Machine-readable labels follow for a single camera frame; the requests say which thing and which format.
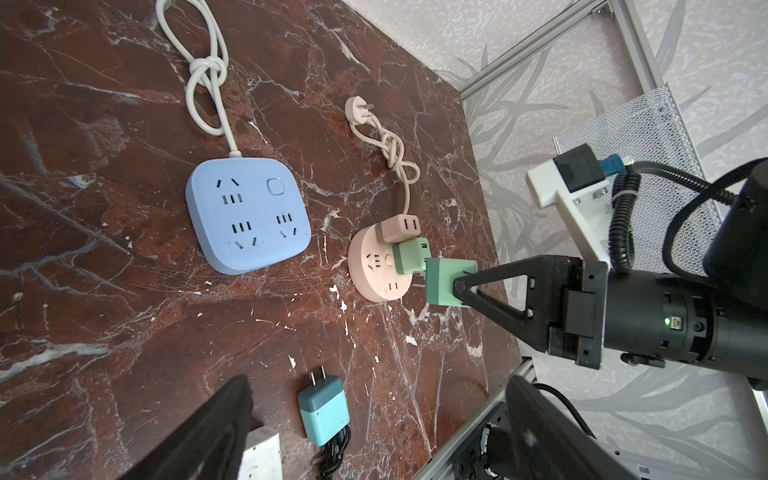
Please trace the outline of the pink charger adapter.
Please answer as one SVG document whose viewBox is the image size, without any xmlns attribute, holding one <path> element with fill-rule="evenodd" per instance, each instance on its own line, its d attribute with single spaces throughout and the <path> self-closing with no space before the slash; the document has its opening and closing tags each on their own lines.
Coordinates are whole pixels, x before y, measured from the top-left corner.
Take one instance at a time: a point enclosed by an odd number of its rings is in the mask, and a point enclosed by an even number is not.
<svg viewBox="0 0 768 480">
<path fill-rule="evenodd" d="M 416 215 L 397 214 L 376 225 L 379 239 L 388 244 L 397 244 L 421 235 L 421 226 Z"/>
</svg>

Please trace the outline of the teal charger adapter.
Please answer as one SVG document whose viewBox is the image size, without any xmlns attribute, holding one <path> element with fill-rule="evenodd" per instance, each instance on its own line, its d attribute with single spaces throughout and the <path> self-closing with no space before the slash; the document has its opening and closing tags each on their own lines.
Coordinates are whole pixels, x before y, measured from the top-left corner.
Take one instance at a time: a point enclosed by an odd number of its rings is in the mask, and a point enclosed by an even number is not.
<svg viewBox="0 0 768 480">
<path fill-rule="evenodd" d="M 343 380 L 320 367 L 320 376 L 310 373 L 310 385 L 297 396 L 307 439 L 324 446 L 350 422 Z"/>
</svg>

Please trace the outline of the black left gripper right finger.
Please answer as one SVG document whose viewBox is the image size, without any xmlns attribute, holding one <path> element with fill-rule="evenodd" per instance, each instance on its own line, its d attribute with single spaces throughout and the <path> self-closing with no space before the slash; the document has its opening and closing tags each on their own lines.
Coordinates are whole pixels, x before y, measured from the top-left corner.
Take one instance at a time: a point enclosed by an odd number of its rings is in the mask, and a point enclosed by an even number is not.
<svg viewBox="0 0 768 480">
<path fill-rule="evenodd" d="M 566 418 L 528 381 L 505 389 L 505 458 L 517 479 L 631 479 L 633 475 Z"/>
</svg>

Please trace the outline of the white charger adapter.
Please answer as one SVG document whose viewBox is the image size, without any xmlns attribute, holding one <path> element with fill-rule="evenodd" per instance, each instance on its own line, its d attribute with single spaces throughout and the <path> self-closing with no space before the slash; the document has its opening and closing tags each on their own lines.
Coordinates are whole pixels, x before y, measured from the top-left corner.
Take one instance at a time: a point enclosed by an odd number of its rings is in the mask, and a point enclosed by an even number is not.
<svg viewBox="0 0 768 480">
<path fill-rule="evenodd" d="M 275 428 L 262 426 L 247 434 L 237 479 L 283 479 L 280 438 Z"/>
</svg>

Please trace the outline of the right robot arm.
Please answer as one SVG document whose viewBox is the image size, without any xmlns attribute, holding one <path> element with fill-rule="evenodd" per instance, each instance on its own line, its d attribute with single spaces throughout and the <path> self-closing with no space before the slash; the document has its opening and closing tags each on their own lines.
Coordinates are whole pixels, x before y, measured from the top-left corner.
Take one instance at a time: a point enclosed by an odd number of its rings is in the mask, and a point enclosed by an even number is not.
<svg viewBox="0 0 768 480">
<path fill-rule="evenodd" d="M 631 365 L 679 362 L 767 386 L 767 162 L 750 161 L 714 182 L 674 172 L 694 197 L 671 220 L 661 249 L 665 273 L 635 270 L 629 221 L 639 192 L 638 162 L 615 178 L 609 258 L 540 255 L 452 283 L 463 304 L 537 351 L 598 368 L 604 349 Z M 703 273 L 678 265 L 674 246 L 704 204 L 729 206 L 708 247 Z"/>
</svg>

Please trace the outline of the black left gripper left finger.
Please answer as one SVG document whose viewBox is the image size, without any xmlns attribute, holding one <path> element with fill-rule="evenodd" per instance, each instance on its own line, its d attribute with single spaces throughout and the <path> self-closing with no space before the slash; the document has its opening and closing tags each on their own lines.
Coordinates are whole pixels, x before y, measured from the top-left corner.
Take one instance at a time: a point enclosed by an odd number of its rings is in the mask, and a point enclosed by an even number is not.
<svg viewBox="0 0 768 480">
<path fill-rule="evenodd" d="M 124 479 L 236 479 L 252 429 L 252 390 L 231 378 Z"/>
</svg>

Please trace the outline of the green charger adapter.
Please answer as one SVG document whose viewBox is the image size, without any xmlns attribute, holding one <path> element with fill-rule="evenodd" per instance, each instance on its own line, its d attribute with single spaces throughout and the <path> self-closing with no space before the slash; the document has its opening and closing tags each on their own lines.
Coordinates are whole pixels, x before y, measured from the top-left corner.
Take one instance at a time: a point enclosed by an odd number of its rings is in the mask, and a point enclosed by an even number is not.
<svg viewBox="0 0 768 480">
<path fill-rule="evenodd" d="M 421 273 L 431 257 L 429 242 L 424 237 L 412 238 L 393 246 L 395 268 L 399 275 Z"/>
<path fill-rule="evenodd" d="M 454 280 L 478 271 L 475 260 L 428 258 L 426 260 L 426 301 L 444 307 L 466 307 L 453 294 Z"/>
</svg>

